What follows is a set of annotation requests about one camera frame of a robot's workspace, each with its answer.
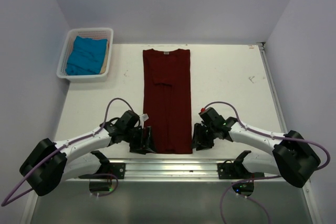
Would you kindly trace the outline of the dark red t shirt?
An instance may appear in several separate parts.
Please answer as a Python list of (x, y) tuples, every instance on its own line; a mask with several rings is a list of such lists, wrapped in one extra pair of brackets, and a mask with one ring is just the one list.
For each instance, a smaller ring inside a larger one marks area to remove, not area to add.
[(159, 154), (192, 153), (191, 52), (143, 51), (143, 112)]

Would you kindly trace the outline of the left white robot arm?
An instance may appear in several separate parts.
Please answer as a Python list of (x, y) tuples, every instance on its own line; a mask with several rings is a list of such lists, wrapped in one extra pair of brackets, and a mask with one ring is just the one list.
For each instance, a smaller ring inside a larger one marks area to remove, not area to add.
[(131, 153), (156, 153), (150, 126), (127, 110), (119, 118), (104, 121), (93, 131), (64, 141), (41, 140), (19, 172), (38, 196), (52, 192), (72, 178), (104, 179), (107, 185), (123, 178), (124, 166), (113, 165), (100, 149), (126, 142)]

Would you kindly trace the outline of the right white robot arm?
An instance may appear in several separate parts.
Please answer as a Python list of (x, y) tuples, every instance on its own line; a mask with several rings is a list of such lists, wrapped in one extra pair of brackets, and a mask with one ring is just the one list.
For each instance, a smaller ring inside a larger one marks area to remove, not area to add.
[(321, 159), (296, 131), (273, 133), (250, 127), (239, 117), (225, 119), (212, 108), (199, 113), (202, 121), (194, 125), (192, 148), (208, 150), (215, 139), (242, 143), (258, 151), (242, 151), (233, 161), (218, 164), (220, 179), (261, 178), (265, 174), (282, 177), (301, 188), (318, 169)]

